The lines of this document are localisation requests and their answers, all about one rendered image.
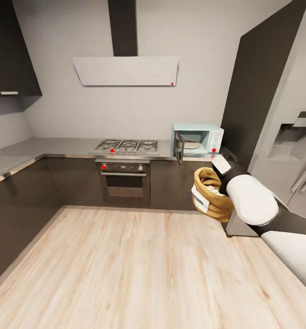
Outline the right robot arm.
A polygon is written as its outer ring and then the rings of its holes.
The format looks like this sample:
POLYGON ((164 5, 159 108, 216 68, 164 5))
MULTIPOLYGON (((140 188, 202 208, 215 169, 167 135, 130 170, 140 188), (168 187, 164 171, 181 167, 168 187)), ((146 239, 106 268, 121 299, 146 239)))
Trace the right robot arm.
POLYGON ((306 218, 292 213, 271 190, 220 154, 212 160, 221 185, 243 220, 306 287, 306 218))

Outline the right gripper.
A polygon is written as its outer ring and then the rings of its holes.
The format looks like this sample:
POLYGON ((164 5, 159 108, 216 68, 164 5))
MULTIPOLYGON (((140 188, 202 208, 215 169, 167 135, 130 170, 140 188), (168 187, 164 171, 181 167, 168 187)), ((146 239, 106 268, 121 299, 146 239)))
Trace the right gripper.
POLYGON ((227 195, 227 191, 225 190, 224 186, 221 184, 218 193, 220 195, 225 194, 227 195))

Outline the popcorn bag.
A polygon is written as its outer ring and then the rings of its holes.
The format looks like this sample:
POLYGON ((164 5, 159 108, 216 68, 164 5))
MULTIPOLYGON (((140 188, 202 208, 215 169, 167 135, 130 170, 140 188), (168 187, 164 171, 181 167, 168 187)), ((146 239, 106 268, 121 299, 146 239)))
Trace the popcorn bag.
POLYGON ((221 181, 212 168, 199 168, 194 175, 192 197, 198 211, 221 223, 227 223, 235 206, 229 196, 213 192, 219 191, 220 185, 221 181), (213 191, 208 187, 212 187, 213 191))

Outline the microwave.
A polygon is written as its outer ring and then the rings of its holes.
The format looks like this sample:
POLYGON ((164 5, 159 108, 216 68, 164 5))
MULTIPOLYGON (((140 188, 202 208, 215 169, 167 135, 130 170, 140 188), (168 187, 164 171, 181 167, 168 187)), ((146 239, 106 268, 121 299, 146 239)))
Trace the microwave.
POLYGON ((185 152, 218 153, 223 132, 224 130, 215 124, 173 123, 172 149, 180 166, 183 165, 185 152))

